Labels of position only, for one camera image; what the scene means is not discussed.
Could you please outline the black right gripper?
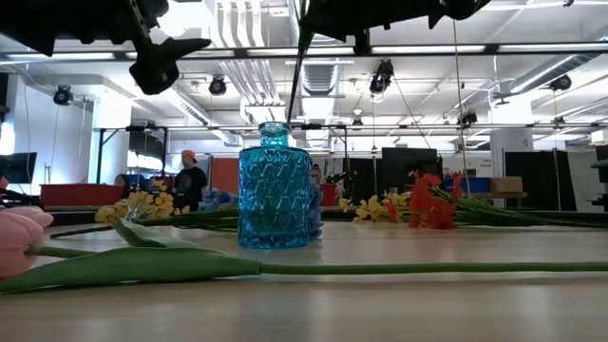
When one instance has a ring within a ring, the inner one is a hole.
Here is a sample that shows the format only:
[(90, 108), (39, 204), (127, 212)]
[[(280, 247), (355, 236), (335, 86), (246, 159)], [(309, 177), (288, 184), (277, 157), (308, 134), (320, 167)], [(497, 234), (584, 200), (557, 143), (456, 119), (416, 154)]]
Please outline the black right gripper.
[[(392, 23), (426, 16), (433, 29), (447, 16), (462, 21), (485, 7), (491, 0), (385, 0), (380, 9), (380, 24), (388, 29)], [(360, 12), (355, 0), (309, 0), (305, 14), (299, 20), (301, 33), (320, 34), (346, 42), (354, 36), (355, 55), (371, 53), (370, 28), (375, 24), (365, 12)]]

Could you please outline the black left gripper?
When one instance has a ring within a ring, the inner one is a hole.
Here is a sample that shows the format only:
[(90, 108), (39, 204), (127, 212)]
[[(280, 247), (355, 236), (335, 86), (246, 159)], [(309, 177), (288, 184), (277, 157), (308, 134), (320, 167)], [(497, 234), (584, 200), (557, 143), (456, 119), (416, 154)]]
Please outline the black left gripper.
[[(158, 18), (169, 10), (168, 0), (69, 0), (67, 18), (60, 20), (57, 37), (76, 39), (83, 44), (109, 40), (113, 45), (131, 41), (135, 46), (150, 45), (149, 32), (159, 25)], [(152, 44), (143, 57), (129, 68), (145, 95), (164, 92), (179, 78), (179, 58), (207, 48), (209, 39), (167, 38)]]

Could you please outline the yellow artificial flower bunch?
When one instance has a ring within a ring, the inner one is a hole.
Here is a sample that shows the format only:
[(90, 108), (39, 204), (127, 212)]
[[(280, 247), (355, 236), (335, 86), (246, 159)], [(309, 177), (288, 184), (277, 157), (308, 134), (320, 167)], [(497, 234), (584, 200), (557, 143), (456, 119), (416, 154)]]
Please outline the yellow artificial flower bunch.
[(179, 209), (174, 203), (176, 195), (170, 193), (159, 180), (154, 180), (153, 183), (159, 186), (158, 192), (135, 191), (127, 199), (100, 208), (95, 214), (95, 220), (103, 223), (104, 226), (56, 233), (50, 237), (66, 238), (111, 231), (114, 229), (114, 224), (122, 219), (142, 226), (172, 226), (180, 229), (228, 233), (237, 231), (237, 205), (209, 212), (190, 211), (188, 206)]
[(357, 204), (352, 199), (341, 199), (338, 206), (344, 213), (354, 210), (353, 222), (369, 220), (403, 223), (409, 220), (410, 197), (411, 192), (385, 193), (382, 198), (373, 195), (369, 199), (361, 199)]

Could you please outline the blue artificial flower bunch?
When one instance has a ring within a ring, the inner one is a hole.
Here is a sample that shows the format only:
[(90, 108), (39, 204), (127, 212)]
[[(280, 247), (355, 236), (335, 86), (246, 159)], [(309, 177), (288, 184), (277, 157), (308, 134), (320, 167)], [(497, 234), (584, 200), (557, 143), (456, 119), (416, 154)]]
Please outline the blue artificial flower bunch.
[(323, 194), (320, 185), (314, 180), (310, 181), (310, 186), (312, 191), (312, 199), (310, 202), (308, 215), (308, 238), (309, 240), (315, 240), (319, 238), (322, 233), (321, 227), (323, 226), (323, 222), (321, 201), (323, 199)]
[(237, 203), (238, 197), (235, 194), (217, 188), (207, 189), (203, 192), (202, 200), (199, 202), (199, 211), (216, 211), (224, 207), (235, 206)]

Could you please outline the blue patterned glass vase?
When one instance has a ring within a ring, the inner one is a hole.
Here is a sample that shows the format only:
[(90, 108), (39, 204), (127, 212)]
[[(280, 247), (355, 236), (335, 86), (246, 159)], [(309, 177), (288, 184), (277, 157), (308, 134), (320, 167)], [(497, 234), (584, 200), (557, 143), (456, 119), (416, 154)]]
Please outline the blue patterned glass vase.
[(289, 146), (291, 127), (259, 126), (260, 145), (238, 158), (237, 242), (245, 248), (290, 249), (309, 242), (313, 198), (307, 151)]

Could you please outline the pink artificial tulip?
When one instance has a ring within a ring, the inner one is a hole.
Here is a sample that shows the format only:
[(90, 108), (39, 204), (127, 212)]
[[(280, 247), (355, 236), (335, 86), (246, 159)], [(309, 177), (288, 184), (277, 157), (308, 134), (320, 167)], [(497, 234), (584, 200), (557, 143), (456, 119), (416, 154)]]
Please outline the pink artificial tulip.
[(19, 206), (2, 209), (2, 212), (12, 213), (33, 220), (43, 228), (49, 227), (53, 222), (53, 215), (44, 212), (37, 206)]
[(354, 276), (446, 273), (606, 272), (608, 262), (416, 263), (372, 265), (285, 265), (247, 260), (202, 249), (185, 240), (162, 237), (121, 220), (115, 229), (127, 242), (103, 252), (30, 245), (27, 257), (56, 257), (55, 262), (0, 280), (0, 294), (55, 287), (96, 287), (128, 282), (170, 283), (233, 276)]

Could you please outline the orange partition panel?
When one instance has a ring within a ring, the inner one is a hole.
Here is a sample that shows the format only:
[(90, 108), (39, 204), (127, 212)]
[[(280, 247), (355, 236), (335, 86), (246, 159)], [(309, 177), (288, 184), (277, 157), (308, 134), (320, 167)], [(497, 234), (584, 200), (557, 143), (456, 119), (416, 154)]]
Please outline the orange partition panel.
[(210, 187), (236, 195), (238, 193), (238, 159), (213, 158)]

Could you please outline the thin hanging pole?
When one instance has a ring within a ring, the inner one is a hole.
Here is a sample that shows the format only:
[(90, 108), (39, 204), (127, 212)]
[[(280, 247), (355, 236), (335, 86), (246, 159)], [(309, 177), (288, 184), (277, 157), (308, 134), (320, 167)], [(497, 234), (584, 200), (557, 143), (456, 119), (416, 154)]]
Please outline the thin hanging pole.
[(457, 97), (458, 97), (458, 119), (460, 120), (459, 123), (459, 131), (460, 131), (460, 141), (461, 141), (461, 154), (462, 154), (462, 158), (463, 158), (463, 167), (464, 167), (464, 171), (463, 174), (465, 176), (465, 183), (466, 183), (466, 197), (470, 198), (471, 196), (471, 186), (470, 186), (470, 181), (469, 181), (469, 177), (468, 177), (468, 172), (467, 172), (467, 159), (466, 159), (466, 139), (464, 137), (464, 133), (465, 133), (465, 128), (464, 128), (464, 124), (465, 121), (463, 119), (463, 98), (462, 98), (462, 92), (461, 92), (461, 76), (460, 76), (460, 62), (459, 62), (459, 48), (458, 48), (458, 37), (457, 37), (457, 24), (456, 24), (456, 20), (452, 19), (452, 36), (453, 36), (453, 44), (454, 44), (454, 58), (455, 58), (455, 71), (456, 71), (456, 79), (457, 79)]

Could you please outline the large black monitor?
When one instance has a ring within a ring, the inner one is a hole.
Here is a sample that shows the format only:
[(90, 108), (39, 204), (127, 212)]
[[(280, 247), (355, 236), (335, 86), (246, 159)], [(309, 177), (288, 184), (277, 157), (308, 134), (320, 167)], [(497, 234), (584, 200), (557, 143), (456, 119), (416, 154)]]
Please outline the large black monitor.
[(389, 191), (396, 188), (399, 192), (411, 189), (415, 178), (413, 172), (420, 176), (430, 174), (443, 175), (442, 162), (436, 149), (383, 147), (381, 162), (381, 183)]

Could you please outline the narrow black partition panel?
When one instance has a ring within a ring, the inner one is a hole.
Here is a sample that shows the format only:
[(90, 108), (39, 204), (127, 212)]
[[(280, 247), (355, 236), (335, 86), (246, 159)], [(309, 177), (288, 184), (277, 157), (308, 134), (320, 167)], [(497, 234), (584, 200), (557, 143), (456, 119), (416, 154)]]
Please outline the narrow black partition panel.
[(349, 192), (354, 205), (383, 191), (381, 159), (349, 158), (349, 168), (354, 172)]

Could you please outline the long red bin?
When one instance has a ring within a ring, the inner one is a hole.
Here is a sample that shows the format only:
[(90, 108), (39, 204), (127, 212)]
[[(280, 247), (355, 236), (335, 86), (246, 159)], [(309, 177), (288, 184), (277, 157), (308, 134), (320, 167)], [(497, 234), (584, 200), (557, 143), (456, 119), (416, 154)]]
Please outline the long red bin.
[(43, 184), (41, 202), (50, 207), (103, 206), (122, 196), (122, 187), (96, 183)]

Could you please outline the small red box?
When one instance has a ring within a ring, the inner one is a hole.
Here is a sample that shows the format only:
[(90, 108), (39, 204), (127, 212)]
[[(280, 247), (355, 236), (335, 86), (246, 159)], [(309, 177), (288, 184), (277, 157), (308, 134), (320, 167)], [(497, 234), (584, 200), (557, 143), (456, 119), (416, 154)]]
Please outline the small red box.
[(322, 183), (320, 185), (323, 207), (334, 207), (338, 203), (338, 191), (336, 183)]

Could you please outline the dark computer monitor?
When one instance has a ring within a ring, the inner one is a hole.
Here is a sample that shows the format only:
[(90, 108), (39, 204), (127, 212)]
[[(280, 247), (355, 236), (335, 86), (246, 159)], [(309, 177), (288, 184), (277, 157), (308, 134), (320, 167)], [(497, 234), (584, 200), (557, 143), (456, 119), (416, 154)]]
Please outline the dark computer monitor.
[(36, 158), (36, 152), (0, 155), (0, 177), (9, 183), (31, 184)]

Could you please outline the blue plastic bin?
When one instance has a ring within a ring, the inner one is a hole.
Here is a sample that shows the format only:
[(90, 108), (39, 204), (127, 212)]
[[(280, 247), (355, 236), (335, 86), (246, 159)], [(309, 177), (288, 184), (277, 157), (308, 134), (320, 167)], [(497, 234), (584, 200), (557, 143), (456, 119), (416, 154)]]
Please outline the blue plastic bin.
[[(451, 192), (454, 188), (454, 178), (445, 178), (444, 189)], [(471, 194), (485, 194), (490, 192), (490, 178), (461, 178), (460, 187), (464, 192)]]

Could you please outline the brown cardboard box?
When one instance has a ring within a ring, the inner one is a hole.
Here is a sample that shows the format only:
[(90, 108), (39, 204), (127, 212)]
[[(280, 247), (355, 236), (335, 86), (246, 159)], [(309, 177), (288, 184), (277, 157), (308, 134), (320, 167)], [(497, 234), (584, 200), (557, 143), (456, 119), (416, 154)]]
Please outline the brown cardboard box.
[(500, 177), (490, 180), (491, 193), (522, 193), (523, 180), (521, 177)]

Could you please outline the wide black partition panel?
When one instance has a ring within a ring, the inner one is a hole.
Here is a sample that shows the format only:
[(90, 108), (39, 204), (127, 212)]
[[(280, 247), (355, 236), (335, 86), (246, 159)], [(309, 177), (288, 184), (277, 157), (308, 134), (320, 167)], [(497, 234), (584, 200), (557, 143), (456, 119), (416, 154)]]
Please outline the wide black partition panel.
[(509, 199), (508, 209), (576, 211), (577, 205), (566, 152), (505, 152), (505, 174), (520, 177), (523, 199)]

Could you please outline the black equipment silhouette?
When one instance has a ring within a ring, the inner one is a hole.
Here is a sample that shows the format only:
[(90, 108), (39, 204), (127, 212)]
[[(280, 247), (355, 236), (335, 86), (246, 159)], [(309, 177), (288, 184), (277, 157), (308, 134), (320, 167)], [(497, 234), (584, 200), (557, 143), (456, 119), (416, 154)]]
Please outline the black equipment silhouette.
[(593, 200), (592, 204), (602, 206), (604, 211), (608, 213), (608, 145), (597, 146), (596, 155), (598, 160), (591, 165), (591, 168), (598, 171), (603, 193), (598, 199)]

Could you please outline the black metal frame stand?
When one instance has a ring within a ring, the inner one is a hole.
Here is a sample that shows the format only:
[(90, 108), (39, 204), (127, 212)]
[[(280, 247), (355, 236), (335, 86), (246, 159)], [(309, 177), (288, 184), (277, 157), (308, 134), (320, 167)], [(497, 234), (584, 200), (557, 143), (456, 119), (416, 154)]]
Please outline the black metal frame stand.
[(91, 142), (90, 182), (111, 184), (119, 174), (126, 174), (129, 151), (159, 160), (150, 169), (163, 176), (166, 167), (168, 128), (155, 125), (129, 125), (118, 128), (94, 128)]

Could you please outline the black overhead frame bar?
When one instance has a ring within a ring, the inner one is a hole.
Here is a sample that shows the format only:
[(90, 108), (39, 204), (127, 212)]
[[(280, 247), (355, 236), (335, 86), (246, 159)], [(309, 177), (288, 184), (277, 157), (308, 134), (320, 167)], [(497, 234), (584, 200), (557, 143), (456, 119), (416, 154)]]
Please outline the black overhead frame bar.
[[(538, 43), (538, 44), (464, 44), (464, 45), (403, 45), (374, 46), (369, 57), (445, 57), (450, 55), (486, 56), (520, 54), (605, 54), (608, 42), (578, 43)], [(238, 47), (210, 48), (192, 52), (184, 56), (186, 60), (244, 60), (244, 59), (293, 59), (297, 56), (295, 47)], [(68, 63), (99, 61), (133, 61), (135, 51), (67, 51), (48, 57), (35, 52), (0, 52), (0, 62), (4, 63)]]

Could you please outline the black table edge rail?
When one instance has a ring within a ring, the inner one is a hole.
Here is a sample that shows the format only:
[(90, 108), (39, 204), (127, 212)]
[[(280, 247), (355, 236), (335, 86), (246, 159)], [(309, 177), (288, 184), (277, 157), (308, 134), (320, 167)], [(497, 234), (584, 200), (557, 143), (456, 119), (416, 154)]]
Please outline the black table edge rail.
[[(95, 214), (97, 208), (93, 207), (80, 207), (74, 210), (51, 210), (48, 211), (54, 218), (51, 223), (52, 226), (68, 226), (77, 224), (90, 224), (95, 223)], [(582, 213), (582, 212), (568, 212), (568, 211), (528, 211), (528, 210), (515, 210), (517, 214), (526, 214), (528, 216), (534, 216), (541, 219), (552, 219), (558, 221), (569, 221), (577, 223), (579, 227), (595, 226), (598, 228), (608, 228), (608, 213)], [(353, 210), (348, 213), (344, 213), (337, 207), (325, 207), (321, 214), (321, 217), (325, 221), (350, 221), (355, 217)]]

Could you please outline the silver ventilation duct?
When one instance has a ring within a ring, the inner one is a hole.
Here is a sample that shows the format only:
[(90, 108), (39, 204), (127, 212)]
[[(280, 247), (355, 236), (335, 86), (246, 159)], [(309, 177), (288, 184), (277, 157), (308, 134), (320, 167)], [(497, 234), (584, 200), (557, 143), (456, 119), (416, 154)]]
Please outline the silver ventilation duct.
[(506, 88), (506, 92), (494, 92), (493, 98), (504, 99), (531, 91), (597, 59), (599, 56), (600, 53), (580, 53), (554, 57), (512, 81)]

